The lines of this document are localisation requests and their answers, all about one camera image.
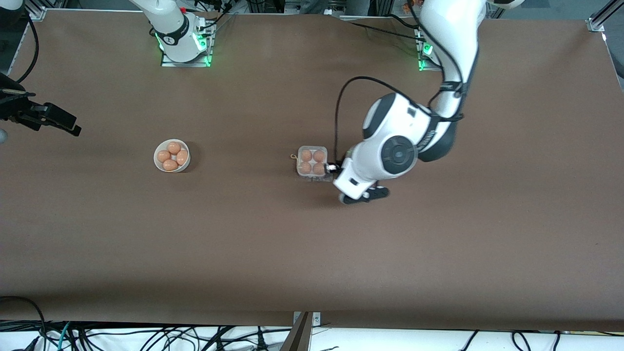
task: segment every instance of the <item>metal frame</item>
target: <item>metal frame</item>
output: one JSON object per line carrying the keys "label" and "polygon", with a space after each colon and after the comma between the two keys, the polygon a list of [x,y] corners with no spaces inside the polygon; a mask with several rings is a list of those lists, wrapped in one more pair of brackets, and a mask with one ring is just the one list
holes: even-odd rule
{"label": "metal frame", "polygon": [[590,32],[604,32],[603,24],[615,11],[624,6],[624,0],[610,0],[603,8],[592,14],[585,22]]}
{"label": "metal frame", "polygon": [[300,312],[295,317],[295,320],[295,325],[288,332],[288,336],[284,344],[282,344],[280,351],[310,351],[312,324],[315,320],[314,312]]}
{"label": "metal frame", "polygon": [[59,8],[65,5],[65,0],[26,0],[26,10],[33,21],[41,21],[46,16],[46,10]]}

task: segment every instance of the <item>white bowl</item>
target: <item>white bowl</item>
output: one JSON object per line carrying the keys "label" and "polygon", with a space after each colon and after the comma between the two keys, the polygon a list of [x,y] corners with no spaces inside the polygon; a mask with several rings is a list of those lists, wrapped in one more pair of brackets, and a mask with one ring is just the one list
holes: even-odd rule
{"label": "white bowl", "polygon": [[[188,152],[188,158],[187,158],[187,161],[184,162],[184,164],[182,166],[174,169],[173,171],[165,171],[165,169],[162,167],[162,163],[158,161],[156,156],[158,155],[159,151],[167,150],[167,145],[169,145],[169,143],[172,142],[172,141],[180,143],[180,145],[182,146],[182,150],[186,150]],[[171,159],[175,160],[175,155],[171,155]],[[169,139],[167,141],[161,142],[160,145],[158,145],[158,147],[156,148],[156,151],[154,151],[154,164],[156,165],[156,167],[158,169],[160,169],[163,172],[178,173],[178,172],[184,171],[188,167],[189,163],[191,163],[191,152],[188,149],[188,146],[186,145],[186,143],[184,143],[184,141],[181,141],[181,140],[178,140],[178,139]]]}

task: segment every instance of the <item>brown table surface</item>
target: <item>brown table surface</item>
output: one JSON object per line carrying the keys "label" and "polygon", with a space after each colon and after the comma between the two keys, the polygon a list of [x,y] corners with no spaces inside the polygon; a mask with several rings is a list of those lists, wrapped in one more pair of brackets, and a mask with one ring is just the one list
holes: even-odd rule
{"label": "brown table surface", "polygon": [[[213,67],[177,69],[158,66],[141,13],[50,11],[36,26],[23,84],[83,131],[2,124],[0,293],[46,318],[624,328],[624,99],[582,21],[485,21],[453,151],[350,207],[289,156],[331,150],[350,77],[426,102],[441,76],[417,70],[411,43],[328,16],[238,16]],[[385,93],[349,88],[340,153]],[[184,173],[154,167],[169,138],[190,145]],[[36,317],[11,308],[0,319]]]}

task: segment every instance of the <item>clear plastic container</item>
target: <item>clear plastic container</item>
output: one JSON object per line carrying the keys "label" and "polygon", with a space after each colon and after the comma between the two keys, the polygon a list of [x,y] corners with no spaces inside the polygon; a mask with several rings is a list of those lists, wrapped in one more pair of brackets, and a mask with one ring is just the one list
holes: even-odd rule
{"label": "clear plastic container", "polygon": [[297,152],[297,173],[306,178],[325,178],[327,148],[323,146],[301,146]]}

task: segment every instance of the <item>bowl of eggs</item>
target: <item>bowl of eggs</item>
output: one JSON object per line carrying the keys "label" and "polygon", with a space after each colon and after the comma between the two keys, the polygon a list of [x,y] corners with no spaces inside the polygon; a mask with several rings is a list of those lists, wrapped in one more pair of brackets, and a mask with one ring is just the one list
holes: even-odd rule
{"label": "bowl of eggs", "polygon": [[184,141],[169,139],[161,142],[154,151],[154,164],[163,172],[184,171],[189,163],[191,163],[191,154]]}

